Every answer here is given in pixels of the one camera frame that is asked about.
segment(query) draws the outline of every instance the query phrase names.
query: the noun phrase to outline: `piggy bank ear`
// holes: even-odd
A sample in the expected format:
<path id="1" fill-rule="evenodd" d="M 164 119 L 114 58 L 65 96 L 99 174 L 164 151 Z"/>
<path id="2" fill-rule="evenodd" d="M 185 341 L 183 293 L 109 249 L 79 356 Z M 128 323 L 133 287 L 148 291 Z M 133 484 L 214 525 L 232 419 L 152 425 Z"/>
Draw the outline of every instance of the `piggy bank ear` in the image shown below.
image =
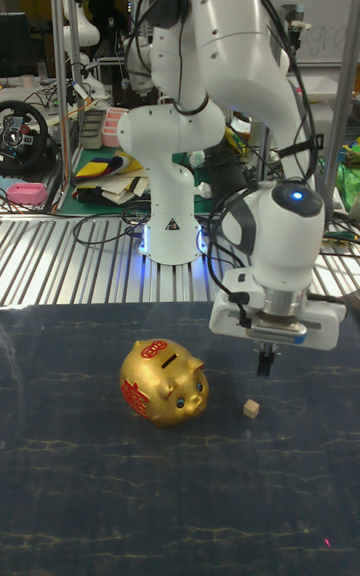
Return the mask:
<path id="1" fill-rule="evenodd" d="M 193 356 L 189 356 L 188 365 L 192 372 L 195 372 L 197 369 L 202 369 L 204 367 L 202 360 L 200 360 L 200 358 L 194 358 Z"/>
<path id="2" fill-rule="evenodd" d="M 160 383 L 158 385 L 158 394 L 159 397 L 163 400 L 167 400 L 171 394 L 173 393 L 174 389 L 178 386 L 176 380 L 168 379 L 166 382 Z"/>

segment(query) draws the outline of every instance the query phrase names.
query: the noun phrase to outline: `computer monitor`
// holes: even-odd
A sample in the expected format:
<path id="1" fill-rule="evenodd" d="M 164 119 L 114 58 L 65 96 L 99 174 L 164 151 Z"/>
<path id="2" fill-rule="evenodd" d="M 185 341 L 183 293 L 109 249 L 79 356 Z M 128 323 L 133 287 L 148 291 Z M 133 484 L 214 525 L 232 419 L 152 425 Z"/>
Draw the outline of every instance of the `computer monitor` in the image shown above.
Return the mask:
<path id="1" fill-rule="evenodd" d="M 38 75 L 26 14 L 0 14 L 0 77 Z"/>

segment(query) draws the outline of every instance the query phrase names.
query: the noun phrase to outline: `whiteboard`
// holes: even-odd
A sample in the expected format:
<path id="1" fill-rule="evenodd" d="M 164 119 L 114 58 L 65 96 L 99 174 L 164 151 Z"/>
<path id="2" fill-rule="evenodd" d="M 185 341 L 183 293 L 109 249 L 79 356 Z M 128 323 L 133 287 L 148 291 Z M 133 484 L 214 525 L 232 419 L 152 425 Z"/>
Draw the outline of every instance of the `whiteboard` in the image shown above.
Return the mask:
<path id="1" fill-rule="evenodd" d="M 301 34 L 297 60 L 303 64 L 339 65 L 342 61 L 351 0 L 271 0 L 278 10 L 284 4 L 305 7 L 304 21 L 312 25 Z"/>

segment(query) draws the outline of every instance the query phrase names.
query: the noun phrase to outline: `warning label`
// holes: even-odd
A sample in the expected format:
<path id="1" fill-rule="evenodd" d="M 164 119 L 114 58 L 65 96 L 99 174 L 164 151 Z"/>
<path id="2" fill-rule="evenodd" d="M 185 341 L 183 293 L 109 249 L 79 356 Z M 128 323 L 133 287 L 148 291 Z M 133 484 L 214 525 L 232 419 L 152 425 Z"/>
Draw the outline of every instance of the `warning label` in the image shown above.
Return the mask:
<path id="1" fill-rule="evenodd" d="M 177 224 L 176 220 L 174 220 L 174 218 L 172 218 L 171 221 L 169 222 L 169 224 L 165 227 L 165 229 L 174 230 L 174 229 L 180 229 L 180 227 Z"/>

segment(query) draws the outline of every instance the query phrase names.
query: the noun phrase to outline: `steering wheel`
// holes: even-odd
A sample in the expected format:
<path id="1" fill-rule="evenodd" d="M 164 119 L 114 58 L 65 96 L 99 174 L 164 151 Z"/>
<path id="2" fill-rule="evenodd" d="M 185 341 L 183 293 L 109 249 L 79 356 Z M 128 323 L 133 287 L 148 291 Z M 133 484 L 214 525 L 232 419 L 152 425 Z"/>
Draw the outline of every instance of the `steering wheel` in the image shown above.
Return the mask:
<path id="1" fill-rule="evenodd" d="M 31 169 L 43 155 L 47 133 L 43 115 L 32 105 L 20 100 L 0 102 L 0 174 L 12 176 Z"/>

